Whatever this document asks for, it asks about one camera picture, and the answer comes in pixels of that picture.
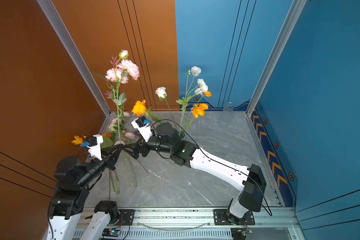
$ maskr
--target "dark blue wall panel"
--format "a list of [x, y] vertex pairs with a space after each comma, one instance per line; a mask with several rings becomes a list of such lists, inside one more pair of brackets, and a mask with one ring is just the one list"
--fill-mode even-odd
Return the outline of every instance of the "dark blue wall panel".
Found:
[[[360, 192], [320, 204], [360, 189], [360, 0], [307, 1], [260, 102], [299, 180], [298, 219], [360, 204]], [[360, 207], [313, 219], [303, 229], [360, 219]], [[304, 232], [328, 239], [335, 226]]]

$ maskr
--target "pink rose bud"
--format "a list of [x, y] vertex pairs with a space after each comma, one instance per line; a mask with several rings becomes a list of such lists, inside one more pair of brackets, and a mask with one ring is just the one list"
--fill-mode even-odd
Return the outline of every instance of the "pink rose bud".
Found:
[[121, 52], [119, 53], [119, 57], [121, 59], [127, 59], [128, 58], [128, 51], [127, 50], [121, 50]]

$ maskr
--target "black line on wall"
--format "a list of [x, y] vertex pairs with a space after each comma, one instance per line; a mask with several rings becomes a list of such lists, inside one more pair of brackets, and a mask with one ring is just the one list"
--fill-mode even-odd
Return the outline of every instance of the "black line on wall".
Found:
[[233, 37], [235, 36], [235, 30], [236, 30], [237, 20], [238, 20], [238, 18], [239, 18], [239, 12], [240, 12], [240, 7], [241, 7], [241, 1], [242, 1], [242, 0], [240, 0], [239, 10], [237, 11], [237, 17], [236, 17], [236, 22], [235, 22], [235, 28], [233, 29], [232, 41], [231, 41], [231, 47], [230, 47], [230, 49], [229, 49], [229, 53], [228, 53], [227, 64], [226, 64], [226, 66], [225, 66], [225, 72], [224, 72], [224, 77], [223, 77], [223, 83], [221, 84], [221, 90], [220, 90], [219, 102], [217, 103], [217, 106], [219, 106], [219, 105], [220, 105], [221, 92], [223, 91], [224, 80], [225, 80], [225, 74], [226, 74], [226, 72], [227, 72], [227, 68], [228, 68], [229, 56], [231, 55], [231, 49], [232, 49], [232, 43], [233, 43]]
[[231, 78], [233, 65], [235, 64], [235, 58], [236, 58], [237, 48], [239, 47], [241, 32], [243, 31], [244, 21], [245, 21], [246, 15], [247, 15], [247, 10], [248, 10], [248, 5], [249, 5], [249, 3], [250, 3], [250, 0], [248, 0], [247, 8], [245, 9], [245, 14], [244, 14], [244, 18], [243, 18], [243, 24], [241, 25], [239, 40], [237, 41], [236, 51], [235, 51], [235, 55], [234, 55], [234, 57], [233, 57], [233, 62], [232, 62], [232, 66], [231, 66], [231, 71], [230, 71], [230, 73], [229, 73], [229, 78], [228, 78], [228, 82], [227, 82], [227, 87], [226, 87], [226, 89], [225, 89], [225, 94], [224, 94], [223, 102], [225, 101], [225, 96], [226, 96], [226, 94], [227, 94], [227, 89], [228, 89], [228, 86], [229, 86], [229, 79]]
[[[132, 28], [132, 33], [133, 33], [133, 37], [135, 39], [135, 44], [136, 44], [136, 49], [137, 49], [137, 55], [139, 56], [139, 60], [140, 60], [140, 64], [141, 64], [141, 72], [143, 73], [143, 78], [144, 78], [144, 82], [145, 82], [145, 87], [147, 88], [148, 91], [148, 86], [147, 86], [147, 80], [145, 79], [145, 75], [144, 75], [144, 70], [143, 70], [143, 62], [141, 61], [140, 58], [140, 53], [139, 53], [139, 47], [137, 45], [137, 41], [136, 41], [136, 36], [135, 36], [135, 31], [133, 30], [133, 25], [132, 25], [132, 20], [131, 20], [131, 15], [129, 14], [129, 9], [128, 9], [128, 4], [127, 4], [127, 0], [125, 0], [125, 4], [127, 6], [127, 12], [128, 12], [128, 16], [129, 16], [129, 21], [131, 22], [131, 28]], [[151, 101], [151, 97], [149, 96], [149, 92], [148, 92], [148, 99], [149, 99], [149, 103], [152, 106], [152, 101]]]
[[18, 171], [15, 171], [15, 170], [13, 170], [13, 169], [10, 169], [9, 167], [6, 167], [6, 166], [1, 165], [1, 164], [0, 164], [0, 166], [5, 167], [6, 169], [9, 169], [9, 170], [11, 170], [11, 171], [13, 171], [13, 172], [15, 172], [15, 173], [18, 173], [18, 174], [20, 174], [20, 175], [22, 175], [22, 176], [24, 176], [24, 177], [26, 177], [26, 178], [29, 178], [29, 179], [31, 179], [31, 180], [34, 180], [35, 182], [38, 182], [39, 184], [42, 184], [42, 185], [44, 185], [44, 186], [46, 186], [46, 187], [49, 187], [50, 189], [55, 190], [53, 187], [50, 187], [50, 186], [48, 186], [48, 185], [45, 185], [45, 184], [43, 184], [42, 182], [39, 182], [38, 180], [35, 180], [35, 179], [31, 178], [31, 177], [25, 176], [24, 174], [21, 174], [21, 173], [19, 173]]
[[[333, 212], [329, 212], [327, 214], [321, 214], [319, 216], [316, 216], [316, 217], [321, 217], [321, 216], [324, 216], [324, 215], [328, 215], [328, 214], [333, 214], [335, 212], [341, 212], [343, 210], [347, 210], [347, 209], [353, 209], [354, 207], [360, 207], [360, 204], [359, 205], [356, 205], [356, 206], [353, 206], [353, 207], [347, 207], [345, 209], [340, 209], [340, 210], [337, 210], [337, 211], [333, 211]], [[309, 219], [312, 219], [312, 218], [316, 218], [316, 217], [310, 217], [310, 218], [307, 218], [307, 219], [304, 219], [304, 220], [300, 220], [299, 222], [302, 222], [302, 221], [305, 221], [305, 220], [309, 220]]]
[[358, 191], [360, 191], [360, 189], [359, 189], [359, 190], [356, 190], [356, 191], [353, 191], [353, 192], [350, 192], [350, 193], [347, 193], [347, 194], [344, 194], [344, 195], [341, 195], [341, 196], [339, 196], [339, 197], [335, 197], [335, 198], [330, 199], [330, 200], [327, 200], [327, 201], [325, 201], [325, 202], [322, 202], [322, 203], [313, 205], [313, 206], [311, 206], [311, 207], [307, 207], [307, 208], [305, 208], [305, 209], [302, 209], [302, 210], [297, 211], [296, 213], [301, 212], [301, 211], [304, 211], [304, 210], [307, 210], [307, 209], [310, 209], [310, 208], [312, 208], [312, 207], [316, 207], [316, 206], [318, 206], [318, 205], [320, 205], [320, 204], [325, 204], [325, 203], [330, 202], [330, 201], [332, 201], [332, 200], [335, 200], [335, 199], [344, 197], [344, 196], [349, 195], [349, 194], [353, 194], [353, 193], [358, 192]]
[[[20, 187], [24, 187], [24, 186], [22, 186], [22, 185], [20, 185], [20, 184], [11, 182], [10, 180], [6, 180], [6, 179], [4, 179], [4, 178], [2, 178], [2, 177], [0, 177], [0, 179], [1, 179], [1, 180], [4, 180], [4, 181], [7, 181], [7, 182], [10, 182], [10, 183], [12, 183], [12, 184], [14, 184], [14, 185], [18, 185], [18, 186], [20, 186]], [[46, 197], [50, 197], [50, 196], [48, 196], [48, 195], [46, 195], [46, 194], [43, 194], [43, 193], [38, 192], [38, 191], [35, 191], [35, 190], [33, 190], [33, 189], [30, 189], [30, 188], [27, 188], [27, 187], [24, 187], [24, 188], [25, 188], [25, 189], [28, 189], [28, 190], [31, 190], [31, 191], [33, 191], [33, 192], [37, 192], [37, 193], [39, 193], [39, 194], [41, 194], [41, 195], [44, 195], [44, 196], [46, 196]]]
[[135, 8], [135, 1], [133, 0], [133, 8], [135, 10], [135, 16], [136, 16], [136, 21], [137, 21], [137, 27], [139, 28], [139, 34], [140, 34], [140, 40], [141, 40], [141, 46], [143, 47], [143, 55], [144, 55], [144, 59], [145, 59], [145, 65], [147, 66], [147, 71], [148, 71], [148, 78], [149, 78], [149, 84], [151, 85], [151, 91], [152, 94], [154, 92], [153, 88], [152, 88], [152, 83], [151, 83], [151, 77], [149, 76], [149, 68], [148, 68], [148, 63], [147, 63], [147, 57], [145, 55], [145, 51], [144, 51], [144, 44], [143, 44], [143, 39], [141, 38], [141, 32], [140, 32], [140, 26], [139, 26], [139, 20], [137, 19], [137, 13], [136, 13], [136, 8]]
[[302, 230], [305, 231], [305, 230], [310, 230], [310, 229], [315, 229], [315, 228], [328, 227], [328, 226], [333, 226], [333, 225], [338, 225], [338, 224], [343, 224], [343, 223], [349, 223], [349, 222], [356, 222], [356, 221], [360, 221], [360, 219], [346, 221], [346, 222], [340, 222], [340, 223], [333, 223], [333, 224], [328, 224], [328, 225], [324, 225], [324, 226], [320, 226], [320, 227], [312, 227], [312, 228], [307, 228], [307, 229], [302, 229]]
[[247, 32], [246, 32], [245, 38], [244, 38], [243, 47], [241, 48], [241, 53], [240, 53], [240, 57], [239, 57], [239, 62], [237, 63], [237, 67], [236, 67], [236, 71], [235, 71], [235, 76], [233, 77], [233, 81], [232, 81], [232, 85], [231, 85], [231, 90], [230, 90], [229, 95], [228, 95], [228, 101], [229, 101], [229, 98], [230, 98], [230, 96], [231, 96], [233, 84], [234, 84], [234, 82], [235, 82], [237, 69], [239, 68], [239, 63], [240, 63], [240, 59], [241, 59], [241, 54], [243, 53], [243, 49], [244, 49], [244, 45], [245, 45], [245, 40], [247, 39], [247, 35], [248, 35], [248, 30], [250, 29], [251, 20], [252, 20], [252, 16], [253, 16], [253, 11], [254, 11], [254, 8], [256, 7], [256, 1], [257, 1], [257, 0], [254, 1], [254, 5], [253, 5], [253, 9], [252, 9], [252, 14], [251, 14], [251, 18], [250, 18], [250, 23], [248, 24]]
[[[120, 9], [121, 18], [123, 19], [124, 28], [125, 28], [125, 33], [127, 34], [127, 38], [128, 38], [128, 42], [129, 42], [129, 48], [131, 49], [131, 53], [132, 53], [132, 57], [133, 57], [132, 46], [131, 46], [131, 42], [129, 41], [129, 36], [128, 36], [128, 32], [127, 32], [127, 27], [125, 26], [124, 17], [123, 17], [123, 13], [122, 13], [122, 11], [121, 11], [121, 7], [120, 7], [119, 0], [117, 0], [117, 3], [119, 4], [119, 9]], [[145, 99], [144, 89], [143, 89], [143, 85], [141, 84], [140, 78], [139, 78], [139, 82], [140, 82], [141, 91], [143, 92], [143, 97], [144, 97], [144, 99]]]
[[13, 157], [10, 157], [10, 156], [8, 156], [7, 154], [5, 154], [4, 152], [0, 152], [0, 153], [1, 153], [1, 154], [3, 154], [4, 156], [9, 157], [9, 158], [10, 158], [10, 159], [12, 159], [12, 160], [14, 160], [14, 161], [18, 162], [18, 163], [20, 163], [20, 164], [22, 164], [22, 165], [26, 166], [27, 168], [30, 168], [30, 169], [34, 170], [35, 172], [38, 172], [39, 174], [41, 174], [41, 175], [43, 175], [43, 176], [45, 176], [45, 177], [49, 178], [50, 180], [53, 180], [53, 181], [55, 181], [55, 182], [58, 182], [58, 181], [54, 180], [53, 178], [48, 177], [47, 175], [42, 174], [41, 172], [39, 172], [39, 171], [37, 171], [37, 170], [33, 169], [32, 167], [30, 167], [30, 166], [28, 166], [28, 165], [26, 165], [26, 164], [24, 164], [24, 163], [22, 163], [22, 162], [20, 162], [20, 161], [17, 161], [17, 160], [16, 160], [16, 159], [14, 159]]

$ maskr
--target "black metal plate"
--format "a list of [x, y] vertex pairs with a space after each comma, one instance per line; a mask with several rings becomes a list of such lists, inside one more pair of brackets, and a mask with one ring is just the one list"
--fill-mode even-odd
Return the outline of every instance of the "black metal plate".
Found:
[[[228, 221], [228, 217], [227, 217], [227, 209], [214, 209], [213, 210], [213, 214], [214, 214], [214, 218], [215, 218], [215, 225], [220, 226], [220, 225], [233, 225]], [[252, 211], [248, 211], [245, 215], [244, 215], [244, 220], [242, 220], [239, 225], [244, 225], [244, 221], [246, 225], [254, 225], [254, 217], [253, 217], [253, 212]]]
[[[123, 226], [132, 226], [133, 218], [135, 217], [134, 209], [119, 209], [119, 212], [123, 219]], [[120, 221], [115, 222], [115, 226], [120, 225]]]

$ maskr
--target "orange rose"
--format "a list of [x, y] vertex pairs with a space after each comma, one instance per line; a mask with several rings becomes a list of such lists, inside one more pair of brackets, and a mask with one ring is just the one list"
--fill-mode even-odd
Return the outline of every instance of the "orange rose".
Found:
[[145, 104], [145, 100], [143, 100], [142, 102], [137, 101], [132, 109], [133, 114], [134, 115], [136, 114], [137, 116], [144, 114], [145, 110], [147, 109], [144, 104]]

